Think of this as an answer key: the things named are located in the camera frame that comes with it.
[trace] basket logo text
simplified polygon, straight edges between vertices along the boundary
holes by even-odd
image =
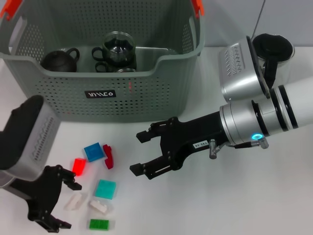
[[[85,91],[85,95],[87,99],[116,97],[115,90]]]

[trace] red block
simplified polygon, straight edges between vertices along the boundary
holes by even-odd
[[[76,174],[76,176],[80,176],[83,174],[85,165],[86,165],[86,159],[76,158],[72,171]]]
[[[102,146],[103,151],[106,153],[107,159],[104,160],[105,164],[107,165],[107,168],[110,170],[113,168],[113,156],[112,156],[112,149],[107,144]]]

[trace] blue block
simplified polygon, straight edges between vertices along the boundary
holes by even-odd
[[[106,198],[106,199],[112,199],[114,195],[115,187],[116,187],[116,182],[100,180],[95,196]]]
[[[104,157],[104,153],[99,143],[95,143],[84,148],[88,161],[91,163]]]

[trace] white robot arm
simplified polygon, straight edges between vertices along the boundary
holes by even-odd
[[[35,95],[12,111],[0,131],[0,189],[24,199],[28,219],[50,233],[71,228],[51,215],[62,184],[82,189],[73,172],[60,165],[45,165],[60,122],[44,98]]]
[[[162,156],[130,167],[149,179],[178,170],[192,153],[210,149],[210,158],[225,146],[268,148],[267,136],[313,123],[313,78],[269,89],[250,38],[220,53],[220,82],[228,104],[182,123],[177,117],[151,124],[137,134],[140,142],[161,136]]]

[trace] orange basket handle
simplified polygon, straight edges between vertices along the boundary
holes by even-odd
[[[8,14],[6,20],[9,21],[15,15],[21,3],[22,0],[7,0],[3,9],[0,12],[0,18],[2,18],[4,13],[6,12]]]
[[[200,14],[202,16],[204,16],[204,7],[203,7],[203,4],[202,4],[202,0],[192,0],[192,4],[194,6],[197,19],[200,17],[199,16],[199,11],[200,11]]]

